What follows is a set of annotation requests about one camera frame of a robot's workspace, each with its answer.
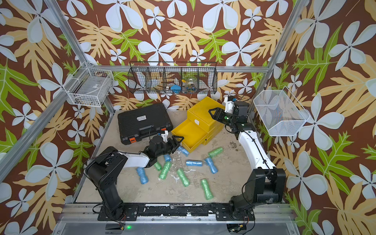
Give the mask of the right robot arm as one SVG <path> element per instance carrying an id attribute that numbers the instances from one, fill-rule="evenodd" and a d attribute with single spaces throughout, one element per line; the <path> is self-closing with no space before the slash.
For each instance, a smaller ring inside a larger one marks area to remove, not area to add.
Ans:
<path id="1" fill-rule="evenodd" d="M 225 108 L 209 110 L 212 119 L 230 128 L 230 133 L 243 147 L 251 166 L 251 174 L 242 186 L 241 194 L 229 201 L 229 216 L 233 220 L 247 217 L 258 205 L 281 203 L 286 174 L 269 159 L 258 139 L 255 126 L 248 121 L 249 104 L 227 101 Z"/>

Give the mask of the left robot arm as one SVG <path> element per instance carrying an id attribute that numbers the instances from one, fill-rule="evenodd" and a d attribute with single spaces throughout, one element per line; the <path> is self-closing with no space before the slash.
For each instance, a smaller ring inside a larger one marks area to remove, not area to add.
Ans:
<path id="1" fill-rule="evenodd" d="M 120 222 L 128 213 L 117 191 L 117 179 L 123 168 L 149 168 L 157 163 L 158 157 L 174 153 L 184 137 L 172 136 L 164 141 L 161 136 L 154 136 L 149 146 L 138 153 L 121 152 L 114 147 L 106 148 L 85 168 L 86 177 L 96 186 L 102 198 L 100 214 L 109 220 Z"/>

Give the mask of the yellow drawer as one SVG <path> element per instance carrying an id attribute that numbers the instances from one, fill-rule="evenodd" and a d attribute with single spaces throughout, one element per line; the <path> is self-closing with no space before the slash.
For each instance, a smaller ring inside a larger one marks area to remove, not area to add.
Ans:
<path id="1" fill-rule="evenodd" d="M 207 132 L 197 124 L 186 119 L 172 130 L 172 135 L 184 137 L 181 145 L 189 152 L 195 151 L 206 139 Z"/>

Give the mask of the green trash bag roll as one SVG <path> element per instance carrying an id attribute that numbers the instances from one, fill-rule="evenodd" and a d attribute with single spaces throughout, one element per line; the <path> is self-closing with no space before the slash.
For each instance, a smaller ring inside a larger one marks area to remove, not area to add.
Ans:
<path id="1" fill-rule="evenodd" d="M 211 192 L 211 189 L 210 189 L 210 186 L 209 186 L 209 182 L 207 181 L 207 179 L 202 179 L 201 180 L 201 186 L 202 186 L 202 189 L 204 191 L 204 195 L 205 195 L 205 199 L 206 200 L 211 200 L 214 198 L 212 192 Z"/>
<path id="2" fill-rule="evenodd" d="M 156 162 L 156 163 L 154 164 L 154 167 L 155 167 L 155 169 L 156 169 L 157 171 L 161 171 L 161 170 L 162 170 L 162 165 L 161 165 L 159 162 Z"/>
<path id="3" fill-rule="evenodd" d="M 178 174 L 178 177 L 180 178 L 182 184 L 184 187 L 187 187 L 190 185 L 190 181 L 189 179 L 187 178 L 187 176 L 185 175 L 185 172 L 182 168 L 179 168 L 177 170 L 177 174 Z"/>
<path id="4" fill-rule="evenodd" d="M 171 161 L 165 162 L 165 164 L 164 164 L 164 166 L 163 166 L 163 168 L 161 170 L 161 173 L 159 175 L 159 178 L 161 180 L 165 180 L 166 179 L 166 177 L 168 175 L 168 172 L 169 172 L 169 170 L 171 168 L 171 165 L 172 165 Z"/>
<path id="5" fill-rule="evenodd" d="M 223 150 L 223 147 L 218 147 L 218 148 L 216 148 L 216 149 L 210 151 L 210 152 L 208 153 L 208 156 L 209 156 L 210 158 L 214 158 L 214 157 L 218 156 L 219 154 L 221 154 L 223 151 L 224 151 L 224 150 Z"/>

